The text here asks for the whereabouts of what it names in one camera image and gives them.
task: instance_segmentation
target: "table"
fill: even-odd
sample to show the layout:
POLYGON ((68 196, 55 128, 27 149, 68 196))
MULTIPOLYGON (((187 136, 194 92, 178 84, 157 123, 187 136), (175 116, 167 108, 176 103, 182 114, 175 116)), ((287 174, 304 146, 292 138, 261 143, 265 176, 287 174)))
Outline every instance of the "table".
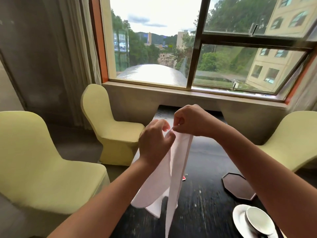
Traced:
MULTIPOLYGON (((178 108, 159 106, 154 118, 172 122, 178 108)), ((225 121, 221 112, 211 112, 225 121)), ((242 237, 232 220, 232 211, 238 204, 248 204, 265 210, 256 197, 250 202, 239 202, 227 193, 221 177, 228 173, 240 173, 223 148, 213 139, 194 137, 185 169, 186 181, 175 210, 169 238, 174 237, 242 237)), ((131 205, 114 229, 111 238, 140 237, 163 238, 165 236, 167 197, 162 204, 161 218, 157 219, 145 209, 131 205)))

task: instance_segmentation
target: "yellow chair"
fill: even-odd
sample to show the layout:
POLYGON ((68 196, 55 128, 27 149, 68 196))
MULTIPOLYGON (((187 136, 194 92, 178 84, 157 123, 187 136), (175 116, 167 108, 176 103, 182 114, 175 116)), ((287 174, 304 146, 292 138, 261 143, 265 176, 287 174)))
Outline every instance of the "yellow chair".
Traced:
POLYGON ((103 165, 62 159, 35 113, 0 112, 0 154, 0 206, 6 202, 8 209, 0 226, 6 237, 48 236, 110 183, 103 165))
POLYGON ((81 96, 81 109, 103 145, 100 162, 129 166, 138 150, 144 125, 114 120, 104 87, 90 84, 81 96))
POLYGON ((317 112, 297 111, 288 114, 258 147, 295 172, 317 156, 316 140, 317 112))

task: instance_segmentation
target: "beige curtain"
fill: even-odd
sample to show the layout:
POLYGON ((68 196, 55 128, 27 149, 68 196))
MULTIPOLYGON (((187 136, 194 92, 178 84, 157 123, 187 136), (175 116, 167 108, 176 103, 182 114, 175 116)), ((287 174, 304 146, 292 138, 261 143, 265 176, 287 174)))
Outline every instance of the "beige curtain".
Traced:
POLYGON ((287 106, 288 113, 301 110, 317 111, 317 58, 313 60, 287 106))
POLYGON ((85 88, 101 85, 89 0, 43 0, 55 38, 58 61, 75 126, 90 129, 81 111, 85 88))

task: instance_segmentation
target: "dark wall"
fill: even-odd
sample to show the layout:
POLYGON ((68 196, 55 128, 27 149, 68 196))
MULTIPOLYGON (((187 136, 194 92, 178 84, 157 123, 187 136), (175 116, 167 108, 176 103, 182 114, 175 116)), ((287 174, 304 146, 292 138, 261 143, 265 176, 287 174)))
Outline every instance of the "dark wall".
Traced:
POLYGON ((0 0, 0 51, 26 110, 39 114, 49 123, 72 125, 56 46, 42 0, 0 0))

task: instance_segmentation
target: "pink cloth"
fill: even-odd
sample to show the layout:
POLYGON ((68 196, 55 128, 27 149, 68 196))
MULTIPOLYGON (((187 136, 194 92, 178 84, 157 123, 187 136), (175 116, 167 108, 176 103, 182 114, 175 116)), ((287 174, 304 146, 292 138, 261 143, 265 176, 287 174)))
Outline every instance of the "pink cloth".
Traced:
POLYGON ((176 139, 156 170, 144 182, 131 202, 136 208, 146 208, 155 217, 161 216, 162 200, 168 196, 165 221, 165 237, 172 224, 177 200, 182 187, 182 178, 186 167, 193 136, 174 132, 176 139))

